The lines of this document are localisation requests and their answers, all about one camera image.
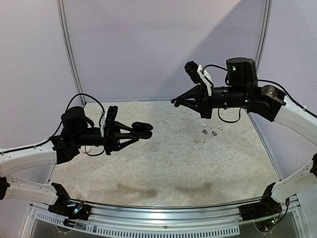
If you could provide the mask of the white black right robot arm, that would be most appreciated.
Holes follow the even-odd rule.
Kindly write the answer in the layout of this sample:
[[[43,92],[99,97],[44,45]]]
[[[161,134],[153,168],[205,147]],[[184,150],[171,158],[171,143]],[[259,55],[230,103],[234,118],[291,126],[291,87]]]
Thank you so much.
[[[251,58],[226,60],[225,86],[215,87],[208,65],[189,61],[184,69],[195,87],[171,100],[175,107],[184,106],[198,112],[203,119],[211,119],[213,109],[245,109],[270,123],[282,125],[313,145],[317,143],[317,117],[296,102],[279,84],[258,85],[256,63]],[[282,212],[281,203],[317,183],[317,157],[287,178],[268,185],[256,203],[239,207],[243,221],[256,220]]]

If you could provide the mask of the black earbud charging case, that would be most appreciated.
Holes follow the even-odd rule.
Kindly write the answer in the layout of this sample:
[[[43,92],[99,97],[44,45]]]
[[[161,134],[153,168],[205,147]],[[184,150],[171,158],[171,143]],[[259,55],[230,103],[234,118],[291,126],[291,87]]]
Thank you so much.
[[[132,125],[132,133],[140,139],[150,139],[152,137],[153,126],[145,122],[134,122]]]

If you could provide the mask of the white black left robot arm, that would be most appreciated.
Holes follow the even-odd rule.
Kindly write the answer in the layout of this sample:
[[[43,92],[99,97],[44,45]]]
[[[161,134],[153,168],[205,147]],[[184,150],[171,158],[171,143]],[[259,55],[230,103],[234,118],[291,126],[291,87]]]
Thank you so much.
[[[120,151],[142,136],[150,136],[152,127],[138,122],[126,126],[116,121],[117,106],[110,106],[96,127],[82,107],[67,109],[61,116],[60,135],[25,148],[0,152],[0,197],[48,205],[49,211],[70,220],[88,220],[92,207],[83,201],[73,202],[59,183],[38,183],[14,177],[15,173],[36,167],[70,162],[85,146],[101,146],[104,153]]]

